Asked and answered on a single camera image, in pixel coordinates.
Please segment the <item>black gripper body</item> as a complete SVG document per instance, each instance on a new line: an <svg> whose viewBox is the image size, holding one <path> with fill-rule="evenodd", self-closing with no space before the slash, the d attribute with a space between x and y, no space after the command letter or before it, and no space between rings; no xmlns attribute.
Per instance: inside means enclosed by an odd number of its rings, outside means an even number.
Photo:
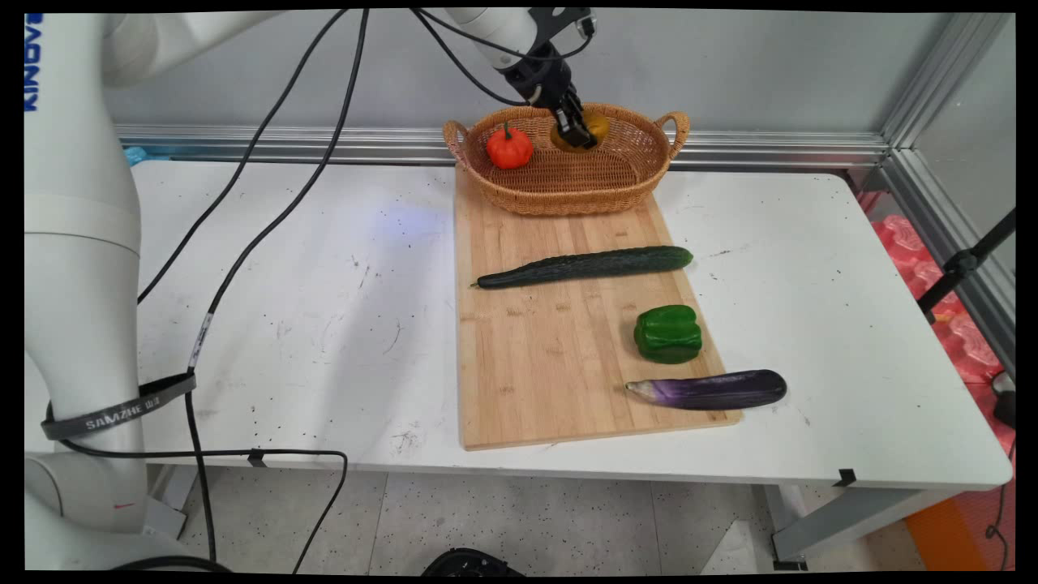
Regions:
<svg viewBox="0 0 1038 584"><path fill-rule="evenodd" d="M542 43L501 74L527 103L541 110L581 112L581 100L572 82L572 72L553 43Z"/></svg>

